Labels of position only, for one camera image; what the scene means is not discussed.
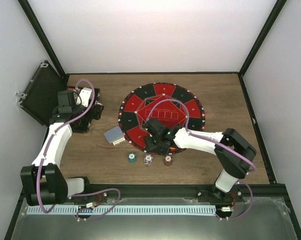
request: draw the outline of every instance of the stack of poker chips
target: stack of poker chips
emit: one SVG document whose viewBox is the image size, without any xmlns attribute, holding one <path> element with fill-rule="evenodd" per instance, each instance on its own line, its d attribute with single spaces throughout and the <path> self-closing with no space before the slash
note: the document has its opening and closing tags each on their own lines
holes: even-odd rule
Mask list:
<svg viewBox="0 0 301 240">
<path fill-rule="evenodd" d="M 137 161 L 137 156 L 135 153 L 131 152 L 130 154 L 128 154 L 128 161 L 133 164 L 136 163 Z"/>
<path fill-rule="evenodd" d="M 152 164 L 152 161 L 153 161 L 153 156 L 150 155 L 150 154 L 146 154 L 146 155 L 145 155 L 145 158 L 144 158 L 144 164 L 145 164 L 146 166 L 149 166 L 149 165 Z"/>
<path fill-rule="evenodd" d="M 170 165 L 173 164 L 173 159 L 171 156 L 167 155 L 164 159 L 164 164 L 165 166 L 169 167 Z"/>
</svg>

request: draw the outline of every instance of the wood surface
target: wood surface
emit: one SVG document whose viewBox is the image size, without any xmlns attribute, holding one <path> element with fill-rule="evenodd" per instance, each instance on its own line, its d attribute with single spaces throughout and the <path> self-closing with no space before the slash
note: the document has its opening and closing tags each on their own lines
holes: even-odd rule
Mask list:
<svg viewBox="0 0 301 240">
<path fill-rule="evenodd" d="M 118 125 L 123 99 L 139 86 L 167 82 L 194 93 L 205 110 L 205 132 L 236 129 L 256 149 L 257 171 L 246 177 L 249 184 L 268 184 L 247 105 L 236 74 L 87 74 L 71 75 L 68 85 L 87 79 L 100 88 L 104 111 L 93 120 L 86 134 L 74 133 L 62 156 L 60 169 L 65 178 L 87 176 L 91 183 L 106 184 L 213 184 L 222 166 L 216 156 L 187 149 L 172 156 L 173 164 L 164 165 L 163 156 L 154 156 L 145 166 L 145 153 L 127 141 L 113 146 L 104 133 Z M 128 153 L 137 154 L 137 162 L 128 162 Z"/>
</svg>

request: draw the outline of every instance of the black frame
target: black frame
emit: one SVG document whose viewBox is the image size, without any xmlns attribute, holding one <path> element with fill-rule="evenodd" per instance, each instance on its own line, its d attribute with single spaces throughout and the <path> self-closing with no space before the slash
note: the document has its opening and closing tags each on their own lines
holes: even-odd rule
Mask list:
<svg viewBox="0 0 301 240">
<path fill-rule="evenodd" d="M 239 78 L 239 83 L 243 91 L 243 95 L 247 104 L 248 112 L 251 117 L 251 121 L 253 124 L 253 128 L 255 131 L 255 135 L 258 141 L 258 145 L 261 151 L 262 159 L 265 165 L 265 169 L 267 172 L 268 180 L 270 184 L 250 184 L 253 195 L 255 197 L 283 197 L 287 207 L 290 209 L 290 219 L 293 223 L 295 233 L 297 238 L 301 240 L 301 228 L 298 223 L 297 217 L 295 215 L 290 197 L 288 195 L 286 186 L 284 184 L 277 183 L 276 176 L 274 174 L 272 164 L 270 162 L 265 143 L 253 110 L 253 106 L 251 104 L 248 92 L 245 87 L 244 75 L 249 68 L 250 64 L 254 60 L 258 50 L 263 44 L 267 34 L 271 30 L 274 22 L 276 21 L 278 15 L 280 14 L 282 8 L 284 7 L 287 0 L 277 0 L 271 13 L 269 14 L 263 28 L 261 29 L 252 49 L 250 50 L 243 66 L 241 67 L 239 72 L 131 72 L 131 73 L 96 73 L 96 74 L 237 74 Z M 46 37 L 39 21 L 35 13 L 33 12 L 29 2 L 27 0 L 18 0 L 22 9 L 24 10 L 27 18 L 29 19 L 31 25 L 33 26 L 35 32 L 37 33 L 40 41 L 42 42 L 44 48 L 46 49 L 52 63 L 55 65 L 58 73 L 63 78 L 65 82 L 68 82 L 70 74 L 66 74 L 60 64 L 51 44 L 49 43 L 48 38 Z M 187 185 L 187 184 L 177 184 L 177 185 L 140 185 L 140 184 L 90 184 L 89 185 L 92 190 L 100 190 L 106 188 L 118 188 L 121 190 L 122 197 L 131 198 L 131 197 L 161 197 L 161 198 L 171 198 L 171 197 L 181 197 L 181 198 L 196 198 L 197 193 L 201 189 L 211 188 L 213 185 Z M 244 185 L 237 186 L 242 193 L 242 197 L 249 197 L 250 193 L 248 189 Z M 6 233 L 6 240 L 12 238 L 14 228 L 16 225 L 16 221 L 19 215 L 19 212 L 22 207 L 22 202 L 24 199 L 24 193 L 22 191 L 19 200 L 17 202 L 16 209 L 14 211 L 13 217 L 11 219 L 10 225 L 8 227 Z M 109 193 L 108 197 L 115 197 L 113 193 Z"/>
</svg>

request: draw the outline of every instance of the gray floor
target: gray floor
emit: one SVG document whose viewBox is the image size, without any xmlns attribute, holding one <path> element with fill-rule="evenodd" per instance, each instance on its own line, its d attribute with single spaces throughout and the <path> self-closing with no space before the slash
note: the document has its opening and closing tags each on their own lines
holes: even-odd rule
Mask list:
<svg viewBox="0 0 301 240">
<path fill-rule="evenodd" d="M 213 216 L 105 216 L 77 222 L 73 215 L 21 214 L 14 240 L 295 240 L 281 199 L 258 197 L 234 221 Z"/>
</svg>

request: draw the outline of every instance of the white backdrop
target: white backdrop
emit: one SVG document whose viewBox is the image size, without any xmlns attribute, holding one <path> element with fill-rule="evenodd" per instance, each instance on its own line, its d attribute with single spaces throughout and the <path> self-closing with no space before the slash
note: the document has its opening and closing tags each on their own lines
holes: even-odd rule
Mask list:
<svg viewBox="0 0 301 240">
<path fill-rule="evenodd" d="M 4 239 L 22 191 L 20 171 L 41 149 L 46 127 L 17 106 L 48 55 L 18 1 L 0 0 L 0 240 Z"/>
<path fill-rule="evenodd" d="M 287 1 L 244 76 L 276 178 L 301 227 L 301 0 Z"/>
<path fill-rule="evenodd" d="M 29 0 L 67 73 L 239 71 L 276 0 Z"/>
</svg>

